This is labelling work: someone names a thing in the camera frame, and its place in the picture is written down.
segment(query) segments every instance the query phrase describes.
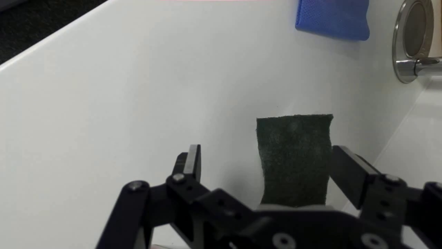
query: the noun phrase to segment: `bolt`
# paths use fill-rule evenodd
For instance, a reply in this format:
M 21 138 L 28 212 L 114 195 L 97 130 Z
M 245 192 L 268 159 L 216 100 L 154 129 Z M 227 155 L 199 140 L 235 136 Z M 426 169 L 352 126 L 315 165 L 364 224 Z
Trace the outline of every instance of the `bolt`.
M 230 242 L 231 249 L 238 249 L 238 246 L 234 242 Z
M 133 183 L 130 183 L 130 190 L 131 191 L 138 191 L 143 185 L 144 185 L 143 181 L 133 181 Z
M 296 241 L 289 234 L 278 233 L 272 238 L 277 249 L 296 249 Z
M 397 177 L 397 176 L 386 174 L 384 177 L 386 177 L 386 180 L 387 180 L 388 183 L 393 183 L 393 184 L 401 183 L 401 179 Z
M 174 180 L 174 183 L 177 183 L 177 184 L 180 184 L 180 183 L 184 183 L 184 181 L 185 181 L 185 176 L 184 176 L 184 174 L 181 174 L 181 173 L 174 174 L 172 179 L 173 179 L 173 180 Z
M 369 249 L 388 249 L 388 244 L 376 234 L 364 234 L 361 241 Z

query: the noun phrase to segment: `black metal bracket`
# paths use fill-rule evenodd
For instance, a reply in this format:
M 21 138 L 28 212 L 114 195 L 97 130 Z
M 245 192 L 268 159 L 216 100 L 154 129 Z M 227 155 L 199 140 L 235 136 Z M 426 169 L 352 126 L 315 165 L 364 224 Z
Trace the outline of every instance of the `black metal bracket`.
M 344 147 L 333 147 L 330 176 L 361 209 L 354 217 L 335 210 L 253 212 L 223 190 L 201 183 L 201 147 L 177 158 L 166 184 L 127 184 L 114 208 L 98 249 L 133 248 L 140 228 L 151 245 L 155 227 L 172 224 L 191 248 L 406 248 L 410 226 L 428 248 L 442 248 L 442 188 L 409 188 L 380 174 Z

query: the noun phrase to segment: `chrome faucet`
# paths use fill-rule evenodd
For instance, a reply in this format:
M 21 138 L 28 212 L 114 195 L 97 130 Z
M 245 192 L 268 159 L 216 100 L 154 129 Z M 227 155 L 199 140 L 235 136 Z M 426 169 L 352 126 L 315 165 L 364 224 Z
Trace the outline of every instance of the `chrome faucet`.
M 398 79 L 410 83 L 417 76 L 442 75 L 442 58 L 431 58 L 434 33 L 431 0 L 405 0 L 398 14 L 393 62 Z

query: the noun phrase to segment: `green sponge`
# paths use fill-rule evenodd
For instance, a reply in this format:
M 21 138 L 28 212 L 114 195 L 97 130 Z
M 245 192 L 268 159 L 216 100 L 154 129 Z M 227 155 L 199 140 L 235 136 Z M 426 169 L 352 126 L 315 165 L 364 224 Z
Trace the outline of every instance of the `green sponge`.
M 263 203 L 325 205 L 332 119 L 332 115 L 297 115 L 257 120 L 265 180 Z

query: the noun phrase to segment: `blue towel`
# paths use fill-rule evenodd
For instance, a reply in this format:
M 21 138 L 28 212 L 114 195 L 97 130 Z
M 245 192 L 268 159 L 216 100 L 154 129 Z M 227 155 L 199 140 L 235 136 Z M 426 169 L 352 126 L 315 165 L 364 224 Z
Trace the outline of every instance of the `blue towel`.
M 368 40 L 369 0 L 300 0 L 296 28 L 344 40 Z

